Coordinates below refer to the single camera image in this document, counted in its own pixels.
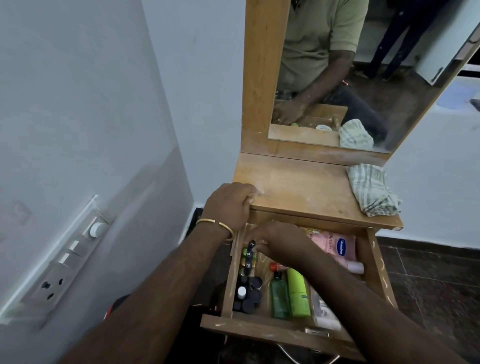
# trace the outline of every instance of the forearm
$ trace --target forearm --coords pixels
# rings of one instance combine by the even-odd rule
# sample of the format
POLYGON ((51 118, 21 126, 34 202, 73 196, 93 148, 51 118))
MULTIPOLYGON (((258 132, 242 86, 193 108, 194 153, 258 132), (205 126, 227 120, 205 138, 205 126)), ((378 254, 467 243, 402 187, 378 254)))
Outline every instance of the forearm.
POLYGON ((60 362, 162 363, 204 273, 227 237, 228 231, 218 225, 199 224, 122 306, 60 362))
POLYGON ((343 81, 351 64, 349 57, 338 57, 332 60, 310 86, 297 95, 295 100, 306 106, 318 103, 343 81))
POLYGON ((299 270, 369 363, 465 363, 320 249, 299 270))

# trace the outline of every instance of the green t-shirt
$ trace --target green t-shirt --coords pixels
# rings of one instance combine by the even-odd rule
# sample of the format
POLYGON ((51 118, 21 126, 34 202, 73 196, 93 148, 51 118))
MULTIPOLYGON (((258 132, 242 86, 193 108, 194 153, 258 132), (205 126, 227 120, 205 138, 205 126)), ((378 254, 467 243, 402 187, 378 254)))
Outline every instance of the green t-shirt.
POLYGON ((328 66, 331 50, 357 51, 368 0, 300 0, 290 6, 277 90, 301 91, 328 66))

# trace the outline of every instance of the black bottle cap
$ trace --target black bottle cap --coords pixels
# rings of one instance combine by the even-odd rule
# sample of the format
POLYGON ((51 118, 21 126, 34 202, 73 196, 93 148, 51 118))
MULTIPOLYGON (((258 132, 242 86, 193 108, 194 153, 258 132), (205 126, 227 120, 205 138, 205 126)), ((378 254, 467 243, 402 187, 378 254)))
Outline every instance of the black bottle cap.
POLYGON ((241 302, 240 301, 235 301, 233 303, 233 311, 241 311, 241 302))
POLYGON ((253 290, 250 292, 250 299, 252 300, 252 302, 254 304, 259 304, 261 301, 262 301, 262 298, 264 296, 262 295, 262 293, 260 292, 260 290, 253 290))
POLYGON ((248 283, 248 277, 247 276, 240 276, 240 285, 241 286, 246 286, 248 283))
POLYGON ((246 314, 253 314, 255 311, 255 304, 253 303, 252 300, 249 300, 247 298, 246 300, 243 300, 243 302, 241 303, 241 309, 246 314))
POLYGON ((253 290, 259 290, 262 287, 263 281, 260 277, 252 277, 250 278, 250 287, 253 290))

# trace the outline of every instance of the hand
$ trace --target hand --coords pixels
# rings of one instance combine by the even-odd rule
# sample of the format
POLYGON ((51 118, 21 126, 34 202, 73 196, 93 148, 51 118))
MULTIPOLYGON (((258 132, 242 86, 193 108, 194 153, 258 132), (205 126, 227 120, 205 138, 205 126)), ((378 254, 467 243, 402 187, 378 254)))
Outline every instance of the hand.
POLYGON ((302 230, 293 224, 272 221, 252 229, 246 241, 255 240, 254 250, 270 259, 296 270, 301 269, 305 259, 321 249, 302 230))
POLYGON ((298 100, 282 101, 277 103, 272 112, 272 122, 274 124, 290 125, 303 116, 306 104, 298 100))
POLYGON ((223 222, 238 231, 247 223, 256 193, 255 186, 248 183, 224 183, 207 199, 202 218, 223 222))

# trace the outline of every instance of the mirror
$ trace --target mirror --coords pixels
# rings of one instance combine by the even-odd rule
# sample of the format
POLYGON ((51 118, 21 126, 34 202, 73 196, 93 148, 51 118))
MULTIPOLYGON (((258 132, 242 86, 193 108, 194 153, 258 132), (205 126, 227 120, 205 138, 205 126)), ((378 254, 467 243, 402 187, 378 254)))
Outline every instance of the mirror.
POLYGON ((291 0, 268 138, 392 153, 479 23, 477 0, 291 0))

